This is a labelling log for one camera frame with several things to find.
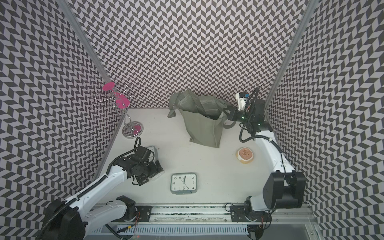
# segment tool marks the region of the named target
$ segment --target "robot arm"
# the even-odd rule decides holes
[[[102,197],[114,187],[130,177],[136,177],[138,184],[148,182],[163,169],[155,152],[138,146],[114,159],[107,172],[89,186],[70,196],[65,201],[55,200],[45,210],[43,227],[36,240],[82,240],[88,233],[115,219],[124,218],[132,221],[137,209],[135,202],[128,197],[120,196],[106,206],[91,210]]]
[[[265,122],[265,101],[257,98],[258,92],[259,88],[255,88],[249,95],[244,92],[236,94],[238,109],[228,107],[224,110],[229,120],[243,124],[239,136],[240,142],[254,140],[259,146],[258,155],[265,161],[271,172],[263,191],[248,197],[244,203],[245,214],[250,220],[254,220],[252,215],[255,212],[278,208],[300,208],[306,182],[304,174],[295,171],[287,161],[277,144],[271,126]],[[251,137],[242,139],[245,127]]]

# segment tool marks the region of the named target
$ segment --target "white table surface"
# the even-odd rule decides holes
[[[167,118],[167,109],[131,109],[133,121],[144,125],[140,138],[142,146],[154,145],[165,170],[155,181],[142,186],[132,185],[132,178],[119,184],[99,203],[125,195],[141,204],[215,204],[243,203],[248,196],[262,191],[270,175],[266,163],[258,159],[258,147],[254,141],[241,143],[240,127],[223,129],[220,148],[212,148],[189,142],[183,118],[178,110],[176,117]],[[249,137],[244,131],[243,139]],[[118,155],[131,150],[135,139],[127,139],[118,131],[101,174]],[[250,148],[255,159],[249,164],[240,163],[235,153],[241,147]],[[170,191],[170,178],[174,173],[194,172],[197,175],[197,192],[175,195]]]

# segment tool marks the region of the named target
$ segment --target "gray clock frame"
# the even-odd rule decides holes
[[[172,190],[172,179],[173,179],[173,176],[174,175],[182,175],[182,174],[194,174],[196,176],[196,189],[194,190],[182,190],[182,191],[175,191],[175,190]],[[173,194],[177,194],[177,195],[181,195],[181,194],[192,194],[192,193],[195,193],[197,192],[197,174],[195,172],[180,172],[180,173],[174,173],[171,175],[171,181],[170,181],[170,187],[169,187],[170,191],[173,193]]]

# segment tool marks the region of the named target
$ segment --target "chrome base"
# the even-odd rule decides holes
[[[144,126],[141,122],[133,121],[124,125],[122,134],[124,137],[132,139],[140,136],[144,131]]]

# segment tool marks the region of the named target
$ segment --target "analog clock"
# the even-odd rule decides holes
[[[197,191],[197,178],[196,174],[188,173],[175,173],[170,179],[170,191],[173,194],[192,194]]]

